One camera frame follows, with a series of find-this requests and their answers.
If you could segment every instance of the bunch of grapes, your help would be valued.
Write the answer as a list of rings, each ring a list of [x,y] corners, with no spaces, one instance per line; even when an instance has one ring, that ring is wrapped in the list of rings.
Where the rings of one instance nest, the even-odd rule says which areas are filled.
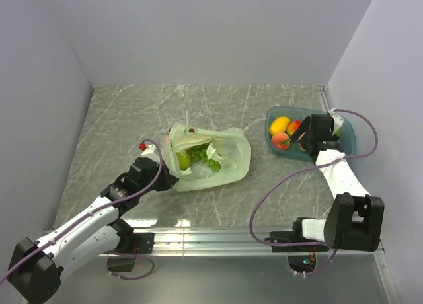
[[[207,160],[207,148],[209,143],[197,145],[186,150],[187,154],[191,157],[192,162],[202,161],[214,172],[220,171],[220,163],[216,160]]]

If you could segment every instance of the blue plastic basket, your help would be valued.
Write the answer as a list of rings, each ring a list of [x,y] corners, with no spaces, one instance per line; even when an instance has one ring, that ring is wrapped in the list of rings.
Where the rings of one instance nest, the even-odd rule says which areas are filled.
[[[303,152],[297,142],[291,142],[291,146],[288,150],[282,151],[278,148],[274,147],[270,142],[271,135],[269,134],[269,127],[272,122],[279,117],[286,116],[291,121],[294,120],[301,120],[303,121],[307,116],[312,114],[325,114],[326,112],[319,111],[319,110],[310,110],[310,109],[302,109],[302,108],[293,108],[293,107],[285,107],[285,106],[278,106],[273,107],[267,111],[266,115],[266,123],[264,127],[264,136],[266,138],[266,142],[270,148],[270,150],[279,155],[281,157],[289,157],[291,159],[297,159],[302,161],[310,161],[310,156]],[[339,139],[342,148],[344,149],[345,154],[356,154],[356,136],[354,135],[354,130],[352,129],[351,123],[344,118],[344,123],[341,127],[341,137]]]

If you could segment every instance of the gray marble surface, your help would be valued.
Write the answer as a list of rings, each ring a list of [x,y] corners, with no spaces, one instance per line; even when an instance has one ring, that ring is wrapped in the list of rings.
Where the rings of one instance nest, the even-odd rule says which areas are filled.
[[[77,215],[140,156],[143,138],[160,141],[175,123],[211,130],[239,127],[252,147],[250,171],[236,183],[195,192],[151,192],[124,219],[133,226],[246,226],[250,213],[282,177],[310,165],[271,154],[264,139],[269,108],[320,110],[312,85],[105,85],[95,87],[55,227]],[[320,172],[299,175],[277,189],[256,225],[291,225],[325,217],[332,204]]]

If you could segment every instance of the plastic bag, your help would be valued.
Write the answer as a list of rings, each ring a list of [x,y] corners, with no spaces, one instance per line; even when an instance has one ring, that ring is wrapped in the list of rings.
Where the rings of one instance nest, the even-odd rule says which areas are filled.
[[[239,128],[224,131],[198,129],[185,124],[175,124],[162,140],[163,160],[171,175],[179,178],[173,186],[178,192],[201,190],[229,184],[244,178],[250,167],[251,146]],[[209,143],[207,158],[220,163],[220,170],[213,172],[203,162],[192,161],[191,167],[179,169],[177,153]]]

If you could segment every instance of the white wall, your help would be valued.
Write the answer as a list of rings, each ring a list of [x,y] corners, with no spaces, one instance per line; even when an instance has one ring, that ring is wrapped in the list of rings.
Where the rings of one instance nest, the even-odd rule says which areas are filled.
[[[423,298],[423,0],[373,0],[328,84],[331,106],[368,116],[380,136],[353,163],[385,201],[382,239],[403,303]],[[371,133],[354,120],[360,152]]]
[[[46,1],[93,84],[326,84],[371,2]]]
[[[45,0],[0,0],[0,275],[52,224],[91,97]],[[17,303],[8,282],[0,302]]]

